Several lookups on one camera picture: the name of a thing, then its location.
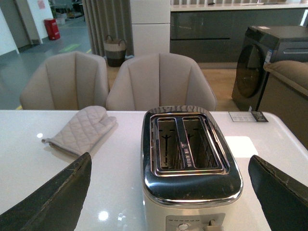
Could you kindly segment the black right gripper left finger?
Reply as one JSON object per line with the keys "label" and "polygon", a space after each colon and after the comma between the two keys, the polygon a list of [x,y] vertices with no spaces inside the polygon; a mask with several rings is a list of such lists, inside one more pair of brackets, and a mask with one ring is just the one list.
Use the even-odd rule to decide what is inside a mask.
{"label": "black right gripper left finger", "polygon": [[92,160],[84,153],[1,214],[2,231],[73,231],[88,192]]}

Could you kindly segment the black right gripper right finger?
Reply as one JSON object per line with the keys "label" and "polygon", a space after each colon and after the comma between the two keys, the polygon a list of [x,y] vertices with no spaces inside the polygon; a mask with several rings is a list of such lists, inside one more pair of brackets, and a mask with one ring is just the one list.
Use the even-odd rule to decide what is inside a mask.
{"label": "black right gripper right finger", "polygon": [[308,187],[257,155],[250,158],[252,187],[272,231],[308,229]]}

